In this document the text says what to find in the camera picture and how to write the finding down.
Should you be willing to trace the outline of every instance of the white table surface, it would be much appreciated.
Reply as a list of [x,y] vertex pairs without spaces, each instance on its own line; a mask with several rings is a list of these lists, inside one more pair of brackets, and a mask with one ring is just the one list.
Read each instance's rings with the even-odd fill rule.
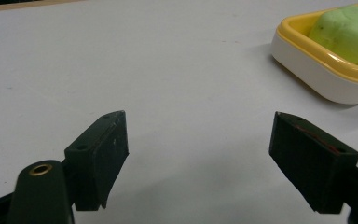
[[358,150],[358,105],[276,63],[285,17],[356,1],[85,1],[0,11],[0,197],[103,114],[130,156],[107,209],[76,223],[346,223],[314,213],[268,154],[275,111]]

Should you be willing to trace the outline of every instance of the soap bar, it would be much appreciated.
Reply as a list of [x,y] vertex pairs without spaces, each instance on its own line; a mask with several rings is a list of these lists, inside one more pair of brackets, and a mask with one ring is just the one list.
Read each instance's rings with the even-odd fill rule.
[[325,12],[313,25],[309,38],[358,65],[358,6]]

